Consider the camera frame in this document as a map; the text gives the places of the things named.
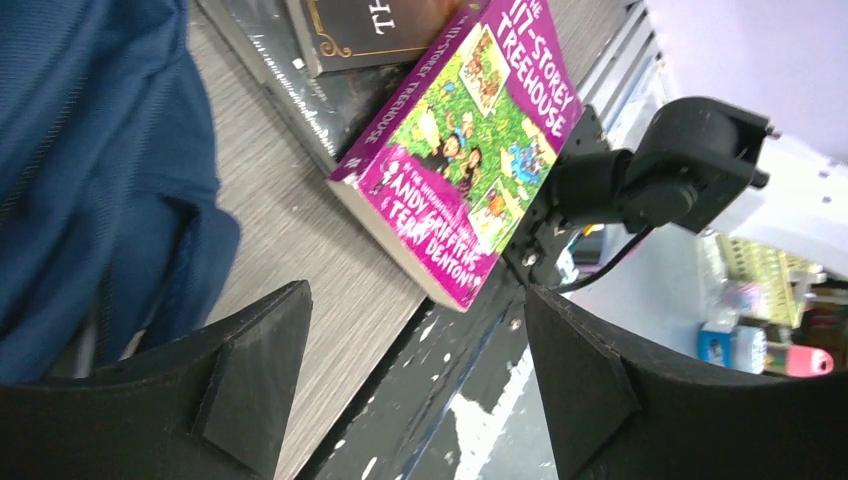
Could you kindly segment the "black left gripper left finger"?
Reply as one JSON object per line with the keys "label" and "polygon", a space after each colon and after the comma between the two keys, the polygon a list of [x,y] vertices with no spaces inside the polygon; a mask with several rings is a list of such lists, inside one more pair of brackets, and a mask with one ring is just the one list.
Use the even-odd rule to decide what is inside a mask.
{"label": "black left gripper left finger", "polygon": [[290,282],[179,340],[1,389],[5,479],[271,479],[309,334]]}

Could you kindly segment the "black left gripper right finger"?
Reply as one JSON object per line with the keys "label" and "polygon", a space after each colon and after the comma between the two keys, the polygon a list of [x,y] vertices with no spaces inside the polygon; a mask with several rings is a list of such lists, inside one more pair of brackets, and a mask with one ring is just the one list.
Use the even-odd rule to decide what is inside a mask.
{"label": "black left gripper right finger", "polygon": [[715,366],[529,288],[525,325],[562,479],[843,479],[847,374]]}

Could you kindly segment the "navy blue backpack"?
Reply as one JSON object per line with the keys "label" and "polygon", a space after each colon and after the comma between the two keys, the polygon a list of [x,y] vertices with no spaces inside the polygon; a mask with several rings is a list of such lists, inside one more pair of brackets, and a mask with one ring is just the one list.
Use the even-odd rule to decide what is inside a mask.
{"label": "navy blue backpack", "polygon": [[240,238],[219,208],[184,1],[1,5],[1,380],[200,328]]}

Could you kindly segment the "green cover book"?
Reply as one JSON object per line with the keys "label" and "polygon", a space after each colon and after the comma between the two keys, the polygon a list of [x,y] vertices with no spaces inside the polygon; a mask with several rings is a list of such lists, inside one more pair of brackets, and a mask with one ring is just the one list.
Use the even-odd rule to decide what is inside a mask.
{"label": "green cover book", "polygon": [[485,1],[458,11],[328,183],[431,300],[464,312],[583,111],[548,3]]}

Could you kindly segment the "Three Days To See book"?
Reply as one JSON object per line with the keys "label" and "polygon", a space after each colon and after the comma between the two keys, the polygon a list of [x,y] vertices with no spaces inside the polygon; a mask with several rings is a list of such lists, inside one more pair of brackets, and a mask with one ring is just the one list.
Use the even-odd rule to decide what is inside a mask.
{"label": "Three Days To See book", "polygon": [[309,75],[408,63],[430,48],[457,12],[483,1],[288,0]]}

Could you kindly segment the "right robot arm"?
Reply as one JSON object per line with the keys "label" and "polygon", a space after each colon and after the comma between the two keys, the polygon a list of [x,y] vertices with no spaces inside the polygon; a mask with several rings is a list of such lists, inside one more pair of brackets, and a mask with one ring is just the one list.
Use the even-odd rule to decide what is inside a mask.
{"label": "right robot arm", "polygon": [[847,167],[712,98],[662,106],[632,151],[611,148],[587,108],[503,260],[523,285],[559,286],[570,235],[595,223],[622,225],[636,241],[668,224],[714,227],[845,274]]}

